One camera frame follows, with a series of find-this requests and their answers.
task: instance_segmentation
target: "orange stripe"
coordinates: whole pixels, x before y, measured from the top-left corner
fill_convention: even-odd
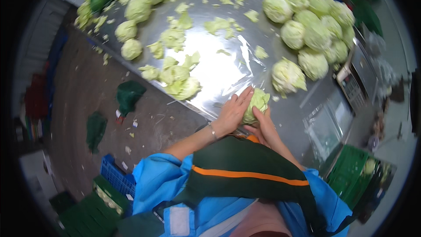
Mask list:
[[[256,172],[246,172],[246,171],[222,171],[218,169],[203,169],[192,165],[192,170],[196,173],[205,176],[219,176],[226,178],[260,178],[267,179],[277,182],[286,183],[293,186],[308,186],[309,182],[307,180],[298,180],[298,179],[286,179],[274,175],[256,173]]]

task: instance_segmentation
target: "forearm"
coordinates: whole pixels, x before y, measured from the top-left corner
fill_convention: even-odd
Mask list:
[[[214,141],[215,137],[212,134],[212,128],[206,126],[191,136],[171,145],[163,153],[171,154],[182,161],[186,156],[210,145]]]

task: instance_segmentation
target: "concrete floor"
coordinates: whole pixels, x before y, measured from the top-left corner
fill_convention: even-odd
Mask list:
[[[114,59],[103,66],[102,56],[92,50],[85,36],[71,25],[67,26],[69,40],[58,64],[55,76],[51,141],[48,151],[55,178],[76,200],[92,191],[92,179],[99,174],[101,158],[112,154],[128,166],[192,134],[205,119],[180,103],[167,103],[172,98],[162,93]],[[122,125],[115,123],[117,86],[135,80],[147,88]],[[91,154],[85,142],[86,121],[94,111],[107,119],[107,129],[100,142],[98,154]],[[132,126],[137,119],[139,126]]]

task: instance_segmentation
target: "right hand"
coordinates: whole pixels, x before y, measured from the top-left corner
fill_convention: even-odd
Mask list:
[[[256,119],[259,121],[257,127],[252,127],[250,125],[245,125],[244,128],[254,134],[260,141],[261,144],[269,147],[274,148],[277,143],[279,143],[280,138],[278,132],[275,129],[275,125],[273,124],[270,118],[270,108],[266,109],[265,113],[263,114],[260,110],[253,106],[252,108],[253,114]]]

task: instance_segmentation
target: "blue sleeve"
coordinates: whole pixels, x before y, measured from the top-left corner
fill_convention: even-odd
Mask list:
[[[171,201],[182,190],[191,167],[192,155],[183,162],[164,153],[142,159],[133,170],[136,181],[133,215],[151,211],[162,201]]]

